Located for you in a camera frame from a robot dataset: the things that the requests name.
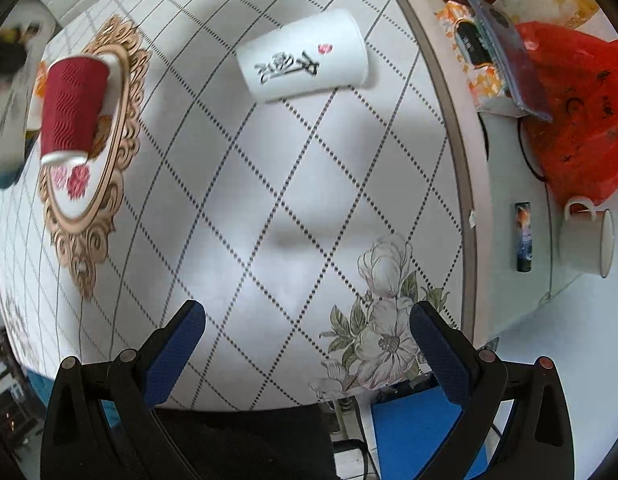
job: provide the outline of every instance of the white flower print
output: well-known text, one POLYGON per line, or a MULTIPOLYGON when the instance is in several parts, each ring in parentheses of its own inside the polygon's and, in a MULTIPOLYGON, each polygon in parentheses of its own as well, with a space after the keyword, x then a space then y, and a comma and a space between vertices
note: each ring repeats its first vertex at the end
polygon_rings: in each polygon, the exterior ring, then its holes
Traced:
POLYGON ((380 298, 396 298, 400 285, 409 273, 411 244, 401 234, 380 238, 358 258, 358 272, 372 294, 380 298))
POLYGON ((356 373, 360 385, 373 390, 404 378, 418 355, 409 329, 409 311, 398 308, 395 300, 374 304, 370 323, 356 345, 356 357, 362 361, 356 373))

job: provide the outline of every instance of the diamond pattern tablecloth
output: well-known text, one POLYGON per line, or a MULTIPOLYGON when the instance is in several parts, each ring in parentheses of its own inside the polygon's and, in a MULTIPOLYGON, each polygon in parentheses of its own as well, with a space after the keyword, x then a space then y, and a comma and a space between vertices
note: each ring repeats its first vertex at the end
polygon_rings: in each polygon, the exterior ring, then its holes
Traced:
POLYGON ((151 59, 90 300, 50 245, 39 147, 0 191, 0 302, 22 364, 53 377, 68 355, 108 360, 195 298, 207 329, 173 407, 295 406, 426 369, 409 307, 427 297, 459 323, 462 234, 438 99, 396 0, 101 0, 45 59, 115 14, 151 59), (362 30, 370 81, 254 104, 237 44, 337 7, 362 30))

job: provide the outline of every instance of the pink rose print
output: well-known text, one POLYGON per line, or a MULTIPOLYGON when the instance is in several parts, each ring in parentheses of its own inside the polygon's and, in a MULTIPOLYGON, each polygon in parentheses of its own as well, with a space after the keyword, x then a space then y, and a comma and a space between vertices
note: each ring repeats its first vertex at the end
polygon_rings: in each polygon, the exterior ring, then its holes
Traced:
POLYGON ((55 189, 64 189, 64 185, 67 183, 67 169, 64 166, 52 167, 51 180, 55 189))
POLYGON ((89 167, 86 164, 81 164, 71 170, 71 176, 67 180, 67 193, 71 200, 77 200, 84 196, 89 177, 89 167))

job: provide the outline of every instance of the white mug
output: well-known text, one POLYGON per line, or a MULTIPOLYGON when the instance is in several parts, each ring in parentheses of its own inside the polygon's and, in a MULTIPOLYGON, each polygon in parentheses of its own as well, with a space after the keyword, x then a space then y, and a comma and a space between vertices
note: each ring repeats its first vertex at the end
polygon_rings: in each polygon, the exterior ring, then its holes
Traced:
POLYGON ((359 86, 369 73, 364 38, 346 9, 289 23, 239 46, 236 56, 259 103, 336 86, 359 86))
POLYGON ((596 211, 584 196, 574 196, 564 206, 560 230, 560 259, 569 267, 606 278, 614 260, 615 230, 611 211, 596 211), (587 211, 571 213, 574 204, 587 211))

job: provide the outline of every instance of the black fabric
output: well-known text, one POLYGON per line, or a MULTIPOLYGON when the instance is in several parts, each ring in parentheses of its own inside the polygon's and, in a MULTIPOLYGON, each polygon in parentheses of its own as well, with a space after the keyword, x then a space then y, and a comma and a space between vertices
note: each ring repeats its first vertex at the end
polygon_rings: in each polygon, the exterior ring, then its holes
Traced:
MULTIPOLYGON (((156 414, 204 480, 338 480, 329 431, 317 405, 269 412, 156 414)), ((146 478, 121 425, 112 433, 126 466, 146 478)))

